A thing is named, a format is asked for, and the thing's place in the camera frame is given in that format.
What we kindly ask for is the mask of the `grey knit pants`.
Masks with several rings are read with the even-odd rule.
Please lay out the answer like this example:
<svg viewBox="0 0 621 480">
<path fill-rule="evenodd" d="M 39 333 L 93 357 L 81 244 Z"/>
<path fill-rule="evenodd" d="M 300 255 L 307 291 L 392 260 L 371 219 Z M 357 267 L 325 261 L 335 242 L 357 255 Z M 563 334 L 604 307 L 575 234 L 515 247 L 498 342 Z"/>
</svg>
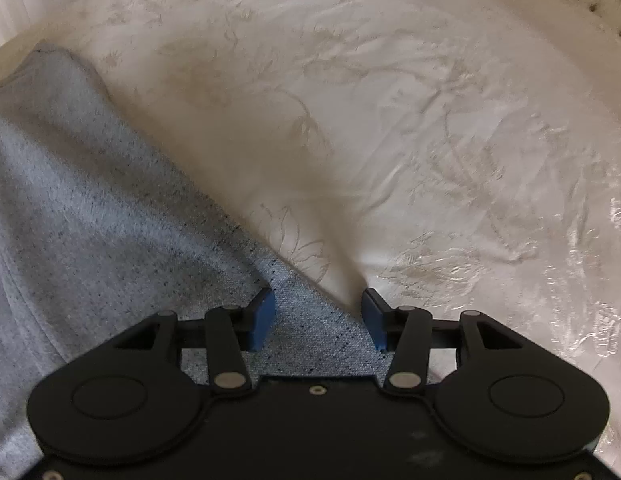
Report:
<svg viewBox="0 0 621 480">
<path fill-rule="evenodd" d="M 266 286 L 253 376 L 384 374 L 364 326 L 128 125 L 88 63 L 40 44 L 0 81 L 0 479 L 39 460 L 41 378 L 156 312 L 201 318 Z"/>
</svg>

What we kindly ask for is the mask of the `white floral bedspread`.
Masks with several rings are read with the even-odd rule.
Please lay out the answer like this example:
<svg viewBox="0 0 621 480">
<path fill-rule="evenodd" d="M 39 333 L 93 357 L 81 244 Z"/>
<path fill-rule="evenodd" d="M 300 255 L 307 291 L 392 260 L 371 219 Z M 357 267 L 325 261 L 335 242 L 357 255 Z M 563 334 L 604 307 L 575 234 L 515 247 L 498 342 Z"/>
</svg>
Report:
<svg viewBox="0 0 621 480">
<path fill-rule="evenodd" d="M 480 310 L 595 377 L 621 476 L 617 34 L 568 0 L 80 0 L 0 81 L 40 44 L 359 323 L 366 287 Z"/>
</svg>

